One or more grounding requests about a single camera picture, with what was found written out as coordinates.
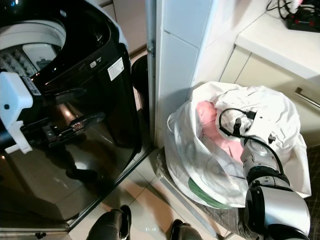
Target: cabinet drawer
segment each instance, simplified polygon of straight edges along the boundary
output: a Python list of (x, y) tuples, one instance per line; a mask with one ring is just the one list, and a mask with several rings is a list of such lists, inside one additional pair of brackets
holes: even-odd
[(301, 94), (320, 103), (320, 85), (255, 54), (250, 56), (235, 84), (245, 87), (263, 85), (285, 94), (295, 103), (300, 116), (300, 132), (307, 146), (320, 144), (320, 108), (295, 93), (301, 88)]

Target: black cable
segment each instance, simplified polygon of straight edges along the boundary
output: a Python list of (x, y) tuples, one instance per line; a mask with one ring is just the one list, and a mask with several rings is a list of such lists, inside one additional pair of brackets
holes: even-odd
[(287, 1), (286, 0), (282, 0), (283, 2), (284, 2), (284, 8), (285, 8), (285, 10), (289, 13), (289, 14), (292, 14), (291, 12), (290, 12), (290, 8), (288, 7), (288, 3), (287, 3)]
[(280, 18), (285, 20), (286, 18), (284, 16), (282, 16), (282, 13), (281, 13), (280, 0), (278, 0), (278, 12), (279, 12)]
[[(269, 6), (270, 6), (270, 4), (272, 3), (272, 1), (273, 0), (271, 0), (269, 3), (268, 3), (268, 5), (266, 6), (266, 11), (268, 12), (268, 11), (271, 11), (271, 10), (275, 10), (275, 9), (277, 9), (278, 7), (277, 6), (275, 6), (275, 7), (273, 7), (273, 8), (269, 8)], [(284, 8), (285, 7), (285, 5), (288, 5), (288, 4), (290, 4), (291, 2), (289, 1), (289, 2), (286, 2), (283, 6), (281, 6), (280, 8), (282, 9), (282, 8)]]
[(262, 146), (264, 146), (265, 148), (269, 149), (270, 152), (273, 154), (277, 164), (278, 164), (278, 167), (279, 167), (279, 171), (280, 171), (280, 174), (282, 175), (285, 175), (285, 172), (284, 172), (284, 168), (282, 166), (282, 163), (280, 161), (280, 158), (278, 157), (277, 153), (268, 145), (266, 144), (265, 142), (263, 141), (260, 141), (259, 139), (256, 139), (252, 136), (243, 136), (241, 134), (234, 134), (234, 133), (231, 133), (230, 131), (228, 131), (225, 127), (222, 126), (222, 123), (221, 123), (221, 119), (222, 119), (222, 116), (223, 114), (226, 112), (226, 111), (229, 111), (229, 110), (236, 110), (236, 111), (239, 111), (241, 113), (243, 113), (244, 115), (248, 116), (249, 114), (251, 114), (251, 112), (246, 112), (246, 111), (243, 111), (241, 109), (238, 109), (238, 108), (227, 108), (225, 110), (223, 110), (219, 116), (219, 128), (222, 132), (224, 132), (226, 135), (228, 136), (233, 136), (233, 137), (236, 137), (236, 138), (240, 138), (240, 139), (247, 139), (247, 140), (252, 140), (252, 141), (255, 141), (259, 144), (261, 144)]

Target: tiled floor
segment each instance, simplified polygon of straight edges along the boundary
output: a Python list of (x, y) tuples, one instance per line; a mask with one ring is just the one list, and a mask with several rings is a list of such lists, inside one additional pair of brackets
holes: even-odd
[[(188, 222), (200, 233), (202, 239), (214, 239), (211, 233), (156, 177), (155, 166), (158, 150), (153, 151), (108, 197), (86, 216), (70, 233), (73, 240), (85, 240), (96, 220), (112, 208), (129, 205), (132, 212), (132, 240), (169, 239), (173, 220)], [(222, 236), (228, 231), (200, 213), (209, 225)], [(232, 240), (243, 240), (234, 236)]]

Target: white laundry bag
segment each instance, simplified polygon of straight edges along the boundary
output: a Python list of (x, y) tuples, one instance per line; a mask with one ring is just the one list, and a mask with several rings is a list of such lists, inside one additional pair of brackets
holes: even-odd
[[(242, 163), (235, 161), (211, 139), (202, 136), (196, 110), (197, 104), (202, 101), (214, 104), (217, 129), (220, 113), (227, 108), (253, 112), (263, 109), (269, 113), (272, 135), (276, 136), (276, 141), (270, 147), (278, 154), (291, 187), (304, 198), (311, 195), (307, 147), (300, 134), (300, 120), (295, 105), (282, 93), (264, 86), (241, 87), (237, 84), (208, 82), (195, 89), (191, 100), (179, 107), (167, 121), (167, 168), (175, 184), (186, 196), (212, 207), (191, 190), (192, 180), (210, 198), (230, 207), (241, 208), (245, 206), (248, 190)], [(241, 115), (240, 112), (223, 115), (222, 124), (232, 130), (235, 120)], [(244, 128), (251, 124), (246, 118), (241, 121), (241, 127)]]

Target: cabinet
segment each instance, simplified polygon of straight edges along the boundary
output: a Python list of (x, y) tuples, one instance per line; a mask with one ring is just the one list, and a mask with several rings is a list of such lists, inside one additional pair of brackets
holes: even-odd
[(132, 53), (147, 42), (145, 0), (113, 0), (116, 22), (129, 44)]
[(300, 116), (301, 134), (308, 147), (320, 143), (320, 109), (298, 96), (295, 91), (320, 103), (320, 85), (310, 82), (254, 53), (237, 46), (220, 82), (240, 86), (266, 86), (291, 99)]
[(116, 14), (115, 14), (115, 8), (113, 4), (109, 4), (107, 6), (102, 7), (102, 9), (112, 18), (116, 21)]

